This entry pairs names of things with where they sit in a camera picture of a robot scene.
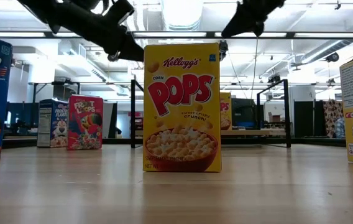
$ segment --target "wooden table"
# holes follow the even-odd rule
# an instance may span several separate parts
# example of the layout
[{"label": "wooden table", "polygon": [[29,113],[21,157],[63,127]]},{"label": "wooden table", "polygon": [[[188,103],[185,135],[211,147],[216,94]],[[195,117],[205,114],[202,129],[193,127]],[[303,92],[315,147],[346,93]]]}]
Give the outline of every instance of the wooden table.
[{"label": "wooden table", "polygon": [[142,148],[5,149],[0,224],[353,223],[340,147],[222,150],[221,173],[142,171]]}]

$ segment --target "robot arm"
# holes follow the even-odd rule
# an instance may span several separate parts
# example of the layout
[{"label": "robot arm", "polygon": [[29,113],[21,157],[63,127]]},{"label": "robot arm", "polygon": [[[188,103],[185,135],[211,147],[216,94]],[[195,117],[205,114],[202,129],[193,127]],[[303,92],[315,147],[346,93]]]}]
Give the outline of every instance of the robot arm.
[{"label": "robot arm", "polygon": [[82,38],[103,47],[110,61],[119,58],[144,61],[144,50],[136,44],[127,27],[121,25],[134,8],[128,0],[112,0],[113,5],[104,15],[95,14],[91,9],[103,1],[104,9],[109,0],[18,0],[53,33],[64,27]]}]

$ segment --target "red bowl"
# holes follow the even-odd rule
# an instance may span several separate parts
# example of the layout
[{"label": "red bowl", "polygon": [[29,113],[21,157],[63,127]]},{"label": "red bowl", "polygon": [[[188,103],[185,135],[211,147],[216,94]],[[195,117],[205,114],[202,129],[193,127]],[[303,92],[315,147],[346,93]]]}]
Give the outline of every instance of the red bowl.
[{"label": "red bowl", "polygon": [[[163,131],[159,131],[157,133],[151,134],[150,136],[157,135],[160,132],[163,132]],[[201,134],[207,134],[201,131],[197,131],[197,132]],[[146,156],[152,157],[152,158],[158,158],[159,156],[152,154],[146,147],[147,141],[149,140],[150,136],[144,142],[144,150],[146,152]],[[214,141],[216,143],[216,148],[218,148],[218,141],[216,140],[216,138],[209,134],[207,134],[207,137],[209,137],[212,141]],[[163,172],[204,172],[214,162],[217,152],[218,150],[213,150],[210,155],[201,159],[195,159],[193,161],[171,161],[166,159],[152,159],[150,160],[150,162],[154,167],[157,167],[156,169],[158,171],[163,171]]]}]

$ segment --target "ceiling light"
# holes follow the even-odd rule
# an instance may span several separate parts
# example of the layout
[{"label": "ceiling light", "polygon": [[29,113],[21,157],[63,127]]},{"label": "ceiling light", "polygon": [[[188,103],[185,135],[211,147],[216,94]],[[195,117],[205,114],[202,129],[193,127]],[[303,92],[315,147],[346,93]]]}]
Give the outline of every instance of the ceiling light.
[{"label": "ceiling light", "polygon": [[166,39],[158,40],[159,44],[202,44],[203,40],[183,40],[183,39]]},{"label": "ceiling light", "polygon": [[0,32],[0,37],[45,37],[43,32]]},{"label": "ceiling light", "polygon": [[295,37],[307,38],[353,38],[353,33],[296,33]]},{"label": "ceiling light", "polygon": [[73,33],[73,32],[59,32],[57,34],[54,34],[55,37],[80,37],[79,35]]},{"label": "ceiling light", "polygon": [[133,32],[134,37],[205,37],[205,32]]},{"label": "ceiling light", "polygon": [[[261,37],[268,37],[268,38],[269,37],[286,37],[286,35],[287,35],[287,33],[285,33],[285,32],[264,32],[259,37],[260,38]],[[220,32],[216,32],[215,36],[222,37]],[[257,36],[253,32],[245,32],[242,34],[234,35],[233,37],[254,37],[254,38],[257,38]]]}]

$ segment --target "metal pole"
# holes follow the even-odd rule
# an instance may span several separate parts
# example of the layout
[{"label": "metal pole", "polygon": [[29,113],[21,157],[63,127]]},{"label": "metal pole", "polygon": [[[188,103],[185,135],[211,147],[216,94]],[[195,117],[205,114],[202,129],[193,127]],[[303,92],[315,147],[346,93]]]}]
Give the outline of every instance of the metal pole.
[{"label": "metal pole", "polygon": [[131,80],[131,148],[135,149],[135,80]]},{"label": "metal pole", "polygon": [[257,129],[261,130],[261,114],[260,114],[260,107],[261,107],[261,101],[260,101],[260,93],[257,94]]},{"label": "metal pole", "polygon": [[35,108],[35,95],[36,95],[36,90],[37,90],[37,85],[38,83],[34,83],[33,85],[33,102],[32,102],[32,107],[30,108],[30,127],[33,127],[33,116],[34,116],[34,108]]},{"label": "metal pole", "polygon": [[290,102],[289,102],[289,98],[288,98],[288,81],[287,80],[283,80],[283,87],[284,87],[286,145],[287,145],[287,148],[291,148]]}]

